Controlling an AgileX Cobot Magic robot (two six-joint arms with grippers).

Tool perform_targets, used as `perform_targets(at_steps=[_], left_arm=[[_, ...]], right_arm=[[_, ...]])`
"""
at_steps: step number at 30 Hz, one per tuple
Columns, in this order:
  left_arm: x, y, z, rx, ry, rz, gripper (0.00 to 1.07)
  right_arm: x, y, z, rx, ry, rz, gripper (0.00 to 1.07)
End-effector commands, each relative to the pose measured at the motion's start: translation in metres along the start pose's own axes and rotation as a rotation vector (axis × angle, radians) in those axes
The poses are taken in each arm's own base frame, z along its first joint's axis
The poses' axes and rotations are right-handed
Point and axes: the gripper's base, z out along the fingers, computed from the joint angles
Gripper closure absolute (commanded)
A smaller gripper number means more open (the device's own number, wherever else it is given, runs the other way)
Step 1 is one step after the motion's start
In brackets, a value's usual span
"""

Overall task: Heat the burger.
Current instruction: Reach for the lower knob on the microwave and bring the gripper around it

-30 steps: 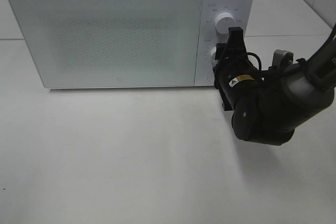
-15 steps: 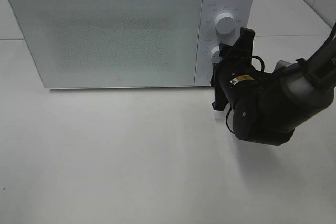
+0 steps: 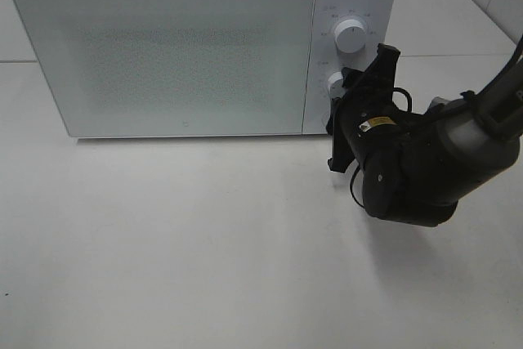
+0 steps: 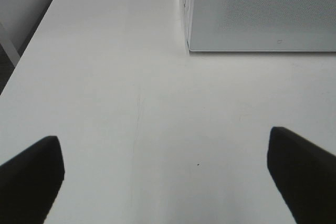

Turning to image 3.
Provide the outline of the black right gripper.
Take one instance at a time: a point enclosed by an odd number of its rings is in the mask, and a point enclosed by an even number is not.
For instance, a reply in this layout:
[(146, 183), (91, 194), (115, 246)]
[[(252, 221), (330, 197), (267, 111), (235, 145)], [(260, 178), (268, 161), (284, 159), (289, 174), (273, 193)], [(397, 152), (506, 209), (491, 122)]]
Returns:
[(353, 161), (365, 161), (375, 150), (398, 137), (408, 125), (409, 110), (393, 101), (397, 93), (405, 99), (407, 91), (395, 87), (400, 50), (379, 43), (377, 55), (365, 70), (344, 67), (337, 121), (354, 155)]

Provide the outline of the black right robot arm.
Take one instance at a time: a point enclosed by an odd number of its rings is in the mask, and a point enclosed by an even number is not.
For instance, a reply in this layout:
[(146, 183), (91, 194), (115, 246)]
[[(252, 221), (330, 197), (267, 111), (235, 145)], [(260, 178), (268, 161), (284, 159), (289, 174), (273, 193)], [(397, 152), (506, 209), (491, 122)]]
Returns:
[(385, 221), (435, 227), (458, 201), (518, 159), (522, 135), (522, 50), (480, 91), (435, 98), (418, 114), (393, 100), (397, 48), (380, 44), (365, 70), (344, 68), (330, 105), (330, 170), (355, 166), (356, 203)]

